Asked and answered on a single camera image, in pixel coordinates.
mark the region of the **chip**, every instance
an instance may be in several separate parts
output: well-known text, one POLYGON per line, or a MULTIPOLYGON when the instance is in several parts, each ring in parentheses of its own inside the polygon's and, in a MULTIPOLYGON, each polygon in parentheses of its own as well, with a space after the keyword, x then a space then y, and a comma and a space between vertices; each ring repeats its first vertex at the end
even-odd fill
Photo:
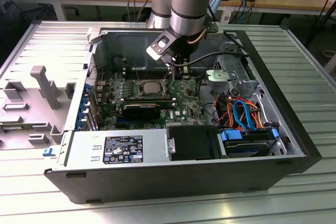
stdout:
POLYGON ((143 84, 144 94, 161 94, 161 85, 159 82, 151 81, 143 84))

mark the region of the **slotted metal surface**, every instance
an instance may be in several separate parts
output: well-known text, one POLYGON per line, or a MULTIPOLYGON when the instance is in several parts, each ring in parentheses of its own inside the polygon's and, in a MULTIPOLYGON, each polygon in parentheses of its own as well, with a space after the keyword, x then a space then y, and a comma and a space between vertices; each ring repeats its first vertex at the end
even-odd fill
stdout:
MULTIPOLYGON (((89 27, 110 25, 113 23, 46 22, 37 31, 50 37, 63 34, 75 39, 89 27)), ((321 152, 322 161, 304 174, 284 178, 268 191, 75 205, 42 175, 55 159, 43 159, 39 149, 1 151, 0 222, 334 223, 336 93, 333 80, 289 32, 278 26, 232 25, 225 29, 247 32, 321 152)), ((68 55, 65 59, 72 61, 75 56, 68 55)), ((220 182, 209 181, 208 186, 212 183, 220 182)))

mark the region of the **blue plastic clip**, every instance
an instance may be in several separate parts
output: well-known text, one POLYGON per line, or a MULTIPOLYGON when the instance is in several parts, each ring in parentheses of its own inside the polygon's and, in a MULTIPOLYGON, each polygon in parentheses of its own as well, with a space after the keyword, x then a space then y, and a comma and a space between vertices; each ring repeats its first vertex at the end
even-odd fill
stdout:
POLYGON ((75 126, 78 126, 78 127, 84 127, 84 123, 82 121, 76 121, 75 123, 75 126))
POLYGON ((84 92, 88 92, 88 91, 91 91, 91 90, 92 90, 91 85, 85 83, 85 84, 84 84, 84 92))
POLYGON ((275 139, 279 139, 279 132, 277 131, 277 129, 272 129, 272 133, 275 139))
POLYGON ((83 111, 85 111, 87 109, 87 107, 84 105, 84 104, 80 104, 79 105, 79 111, 80 112, 83 112, 83 111))
POLYGON ((220 136, 222 137, 222 141, 226 141, 227 140, 227 135, 225 133, 225 131, 222 131, 220 136))
POLYGON ((82 97, 81 99, 80 99, 80 103, 81 104, 87 104, 89 102, 89 99, 87 99, 87 98, 85 98, 85 97, 82 97))
POLYGON ((86 115, 82 112, 78 112, 77 119, 83 119, 86 115))
POLYGON ((238 109, 238 105, 240 103, 244 106, 248 127, 251 130, 256 131, 257 128, 254 125, 254 122, 252 121, 252 119, 250 117, 248 106, 247 106, 247 104, 244 101, 236 101, 235 104, 233 105, 233 115, 235 117, 236 122, 244 129, 244 131, 247 130, 246 126, 239 120, 239 117, 238 117, 237 109, 238 109))

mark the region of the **metal latch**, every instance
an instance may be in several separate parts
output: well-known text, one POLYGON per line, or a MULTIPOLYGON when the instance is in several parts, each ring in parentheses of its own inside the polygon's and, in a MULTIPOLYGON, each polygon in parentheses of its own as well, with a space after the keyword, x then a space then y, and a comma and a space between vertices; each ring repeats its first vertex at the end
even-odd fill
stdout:
POLYGON ((176 152, 174 138, 168 138, 167 146, 169 154, 174 154, 176 152))

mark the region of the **power supply label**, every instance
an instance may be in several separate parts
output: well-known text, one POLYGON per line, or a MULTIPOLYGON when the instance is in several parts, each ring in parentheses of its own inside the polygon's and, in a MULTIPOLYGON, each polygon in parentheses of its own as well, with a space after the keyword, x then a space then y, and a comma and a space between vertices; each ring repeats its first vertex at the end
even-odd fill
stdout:
POLYGON ((143 162, 142 136, 108 136, 105 138, 105 164, 143 162))

